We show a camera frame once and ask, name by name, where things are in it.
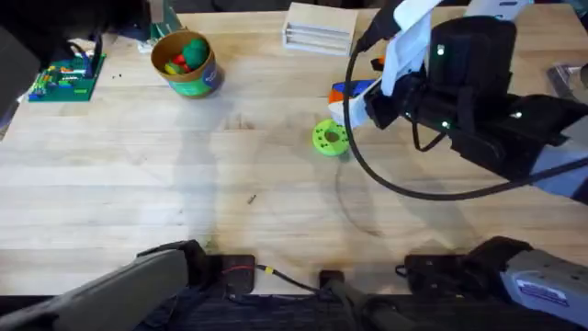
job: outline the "wooden tabletop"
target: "wooden tabletop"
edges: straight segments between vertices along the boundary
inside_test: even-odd
[[[463,11],[439,8],[435,23]],[[374,14],[361,10],[357,31]],[[340,268],[364,291],[406,292],[393,270],[410,252],[466,252],[498,234],[588,265],[586,206],[536,188],[463,202],[408,199],[353,157],[319,155],[311,129],[329,117],[327,95],[347,59],[283,49],[284,17],[180,16],[207,36],[226,72],[209,98],[181,98],[134,41],[118,39],[91,102],[23,104],[0,144],[0,294],[61,293],[145,248],[188,238],[210,252],[253,253],[309,283],[322,268]],[[554,62],[588,59],[569,6],[529,6],[517,25],[515,93],[549,93],[544,73]],[[369,60],[383,46],[358,59],[356,78],[377,76]],[[375,169],[409,188],[501,181],[448,142],[414,151],[402,120],[386,131],[368,123],[356,135]],[[256,291],[300,292],[267,275]]]

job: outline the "green circuit board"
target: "green circuit board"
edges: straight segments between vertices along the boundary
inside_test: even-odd
[[[96,72],[92,78],[85,78],[84,61],[80,56],[72,60],[51,63],[48,69],[39,74],[32,91],[28,94],[29,102],[86,102],[94,92],[96,80],[100,75],[105,54],[100,56]]]

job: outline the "green plastic gear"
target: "green plastic gear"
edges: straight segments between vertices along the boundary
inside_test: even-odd
[[[190,69],[198,69],[209,57],[209,46],[202,39],[192,40],[184,46],[182,55],[186,59],[186,64]]]
[[[332,119],[323,120],[312,131],[312,144],[327,156],[341,155],[349,149],[349,140],[343,125]]]

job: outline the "blue object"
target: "blue object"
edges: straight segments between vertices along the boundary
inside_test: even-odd
[[[357,97],[366,88],[368,88],[370,85],[374,84],[375,81],[376,81],[375,79],[366,79],[366,80],[352,81],[351,82],[351,88],[353,88],[353,91],[351,92],[351,96],[350,97]],[[344,91],[345,91],[345,83],[335,83],[335,84],[333,84],[333,90],[335,90],[337,92],[344,93]]]

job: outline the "colorful toy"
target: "colorful toy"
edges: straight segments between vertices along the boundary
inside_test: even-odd
[[[175,58],[172,59],[172,62],[177,64],[177,65],[182,65],[182,64],[186,64],[186,59],[184,58],[184,55],[182,54],[177,54],[175,56]]]
[[[198,69],[209,57],[209,45],[202,39],[192,40],[184,46],[182,55],[184,55],[190,69]]]
[[[351,82],[351,96],[349,98],[349,119],[351,120],[351,127],[363,123],[368,118],[366,113],[366,103],[364,95],[377,85],[381,79],[368,79]],[[329,110],[331,117],[339,124],[343,124],[343,92],[345,89],[344,83],[333,84],[331,94],[329,95]]]
[[[323,120],[314,127],[312,144],[317,151],[327,156],[337,156],[349,149],[345,128],[332,119]]]
[[[165,64],[164,69],[168,74],[185,74],[186,73],[186,71],[184,70],[184,68],[182,68],[181,65],[178,65],[178,64],[173,63],[171,61]]]

